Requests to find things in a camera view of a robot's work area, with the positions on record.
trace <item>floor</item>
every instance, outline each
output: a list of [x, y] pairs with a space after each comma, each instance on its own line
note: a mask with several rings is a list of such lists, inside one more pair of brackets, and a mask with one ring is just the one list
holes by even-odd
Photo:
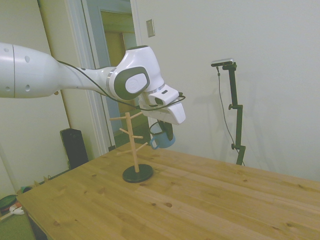
[[34, 239], [31, 226], [25, 214], [12, 215], [0, 221], [0, 240]]

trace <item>wall plate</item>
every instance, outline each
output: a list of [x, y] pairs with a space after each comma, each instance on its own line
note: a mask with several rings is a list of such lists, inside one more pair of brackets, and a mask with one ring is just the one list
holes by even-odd
[[146, 30], [148, 32], [148, 37], [153, 37], [155, 36], [155, 28], [154, 28], [154, 20], [150, 19], [148, 21], [146, 21]]

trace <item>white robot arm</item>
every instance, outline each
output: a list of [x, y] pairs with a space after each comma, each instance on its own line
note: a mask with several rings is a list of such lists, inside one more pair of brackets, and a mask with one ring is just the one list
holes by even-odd
[[93, 90], [120, 101], [139, 97], [142, 113], [179, 125], [185, 119], [180, 93], [165, 84], [148, 46], [131, 48], [116, 67], [75, 68], [30, 48], [0, 43], [0, 98], [39, 98], [62, 89]]

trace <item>mug tree base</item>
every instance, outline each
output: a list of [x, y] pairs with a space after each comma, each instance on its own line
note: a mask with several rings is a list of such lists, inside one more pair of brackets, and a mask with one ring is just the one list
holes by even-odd
[[123, 180], [128, 183], [140, 183], [151, 178], [154, 170], [150, 165], [139, 164], [139, 172], [135, 171], [135, 166], [128, 167], [122, 174]]

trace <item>wood grain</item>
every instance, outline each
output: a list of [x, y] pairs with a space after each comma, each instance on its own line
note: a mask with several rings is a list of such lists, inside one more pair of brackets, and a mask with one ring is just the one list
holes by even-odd
[[20, 196], [54, 240], [319, 240], [320, 182], [146, 146], [119, 147]]

